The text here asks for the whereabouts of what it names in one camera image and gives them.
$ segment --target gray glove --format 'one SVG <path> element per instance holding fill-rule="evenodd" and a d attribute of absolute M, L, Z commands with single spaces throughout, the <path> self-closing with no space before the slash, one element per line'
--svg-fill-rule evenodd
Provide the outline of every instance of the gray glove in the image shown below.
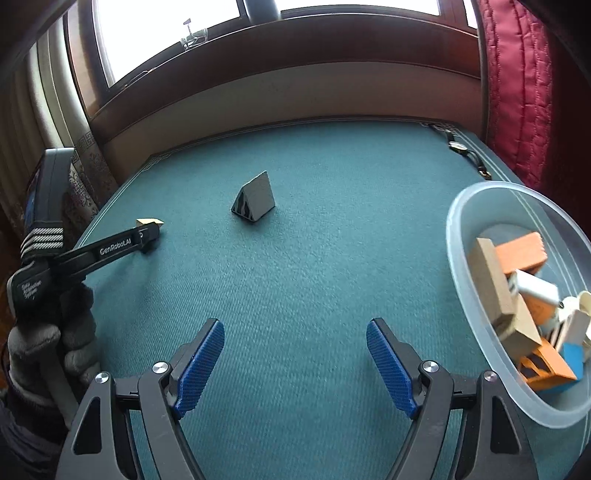
<path fill-rule="evenodd" d="M 100 371 L 92 303 L 92 290 L 81 283 L 59 301 L 49 300 L 34 315 L 17 319 L 8 335 L 9 375 L 24 400 L 41 407 L 56 406 L 40 370 L 55 352 L 65 373 L 84 390 Z"/>

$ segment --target teal carpet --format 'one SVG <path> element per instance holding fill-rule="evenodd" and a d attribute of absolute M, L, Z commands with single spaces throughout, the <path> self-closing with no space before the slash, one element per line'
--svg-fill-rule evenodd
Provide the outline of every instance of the teal carpet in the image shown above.
<path fill-rule="evenodd" d="M 251 225 L 230 207 L 263 170 L 277 207 Z M 165 222 L 154 252 L 87 279 L 103 367 L 140 373 L 218 318 L 225 348 L 181 422 L 208 480 L 383 480 L 410 422 L 371 360 L 367 323 L 382 316 L 450 372 L 487 367 L 445 243 L 451 202 L 477 181 L 443 136 L 410 122 L 293 125 L 172 153 L 127 184 L 85 240 L 135 218 Z M 447 478 L 459 418 L 437 479 Z M 540 479 L 563 478 L 586 423 L 552 431 L 524 422 Z M 138 449 L 156 478 L 141 435 Z"/>

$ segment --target small yellow block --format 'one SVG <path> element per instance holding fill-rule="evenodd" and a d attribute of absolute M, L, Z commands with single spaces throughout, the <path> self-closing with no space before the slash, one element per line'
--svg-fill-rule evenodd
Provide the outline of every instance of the small yellow block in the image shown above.
<path fill-rule="evenodd" d="M 164 222 L 162 220 L 158 220 L 157 218 L 137 218 L 135 220 L 135 226 L 147 225 L 148 223 L 155 223 L 158 225 L 158 228 L 164 225 Z"/>

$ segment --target white block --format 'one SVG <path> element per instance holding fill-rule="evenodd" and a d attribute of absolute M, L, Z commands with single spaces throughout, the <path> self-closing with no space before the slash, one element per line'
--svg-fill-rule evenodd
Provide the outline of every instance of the white block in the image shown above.
<path fill-rule="evenodd" d="M 560 303 L 558 287 L 529 273 L 515 270 L 509 277 L 509 291 L 523 296 L 536 325 L 541 326 L 556 314 Z"/>
<path fill-rule="evenodd" d="M 583 341 L 587 336 L 590 320 L 591 318 L 589 315 L 580 310 L 575 310 L 571 313 L 568 320 L 569 330 L 564 338 L 565 343 L 583 345 Z"/>

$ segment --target transparent plastic container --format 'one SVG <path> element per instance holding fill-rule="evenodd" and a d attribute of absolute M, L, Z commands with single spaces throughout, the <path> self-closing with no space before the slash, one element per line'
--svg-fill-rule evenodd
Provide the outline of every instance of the transparent plastic container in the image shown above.
<path fill-rule="evenodd" d="M 565 211 L 522 185 L 487 181 L 464 189 L 447 214 L 447 256 L 464 313 L 489 365 L 527 416 L 545 427 L 562 429 L 582 419 L 591 408 L 591 362 L 584 367 L 583 379 L 562 393 L 537 394 L 530 389 L 497 338 L 466 261 L 479 236 L 497 245 L 532 231 L 541 234 L 548 253 L 538 276 L 556 284 L 561 298 L 588 290 L 589 240 Z"/>

